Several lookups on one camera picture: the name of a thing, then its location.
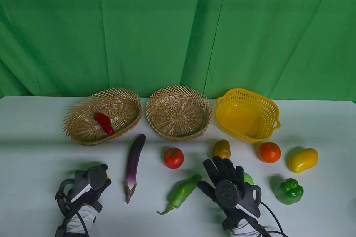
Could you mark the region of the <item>person's right hand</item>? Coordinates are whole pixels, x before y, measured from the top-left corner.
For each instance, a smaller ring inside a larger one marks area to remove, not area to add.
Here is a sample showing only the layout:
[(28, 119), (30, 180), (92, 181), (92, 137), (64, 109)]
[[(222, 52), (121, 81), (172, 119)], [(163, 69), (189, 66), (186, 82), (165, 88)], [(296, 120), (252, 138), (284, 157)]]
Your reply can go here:
[(245, 220), (254, 230), (263, 234), (265, 229), (257, 222), (261, 215), (261, 189), (258, 185), (244, 182), (243, 167), (235, 167), (229, 159), (218, 156), (205, 160), (203, 165), (213, 186), (201, 180), (197, 187), (226, 215), (222, 223), (224, 230), (232, 230)]

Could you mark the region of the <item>person's left hand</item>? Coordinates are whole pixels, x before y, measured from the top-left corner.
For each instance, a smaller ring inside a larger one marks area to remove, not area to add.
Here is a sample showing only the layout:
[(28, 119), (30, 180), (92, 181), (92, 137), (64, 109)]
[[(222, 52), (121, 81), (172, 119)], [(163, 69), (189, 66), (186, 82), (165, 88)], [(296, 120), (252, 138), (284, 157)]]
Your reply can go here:
[(106, 164), (95, 165), (87, 171), (75, 171), (73, 179), (61, 182), (55, 195), (61, 213), (68, 216), (84, 204), (91, 205), (100, 212), (103, 207), (98, 200), (111, 184), (107, 170)]

